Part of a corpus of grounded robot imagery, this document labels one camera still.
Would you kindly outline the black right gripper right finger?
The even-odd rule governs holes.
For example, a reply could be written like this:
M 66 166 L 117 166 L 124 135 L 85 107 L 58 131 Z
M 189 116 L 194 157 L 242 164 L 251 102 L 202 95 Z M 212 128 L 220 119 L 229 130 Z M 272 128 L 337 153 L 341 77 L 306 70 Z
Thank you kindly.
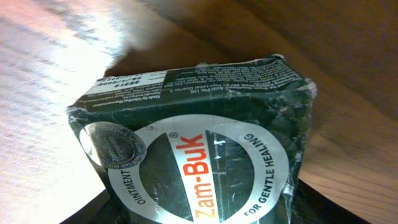
M 370 224 L 311 186 L 298 180 L 292 205 L 292 224 Z

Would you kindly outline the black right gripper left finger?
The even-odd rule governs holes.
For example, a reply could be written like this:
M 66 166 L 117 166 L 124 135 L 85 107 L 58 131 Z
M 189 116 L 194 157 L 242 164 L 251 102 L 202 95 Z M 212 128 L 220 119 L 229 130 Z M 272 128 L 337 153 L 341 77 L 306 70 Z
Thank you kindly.
M 122 211 L 111 200 L 107 190 L 103 190 L 79 211 L 61 224 L 123 224 Z

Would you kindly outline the dark green Zam-Buk box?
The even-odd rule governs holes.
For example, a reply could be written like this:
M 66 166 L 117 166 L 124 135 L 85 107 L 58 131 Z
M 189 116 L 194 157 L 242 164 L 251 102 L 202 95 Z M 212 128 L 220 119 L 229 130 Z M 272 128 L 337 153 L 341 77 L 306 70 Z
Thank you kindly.
M 290 223 L 316 94 L 281 55 L 97 80 L 67 109 L 95 223 Z

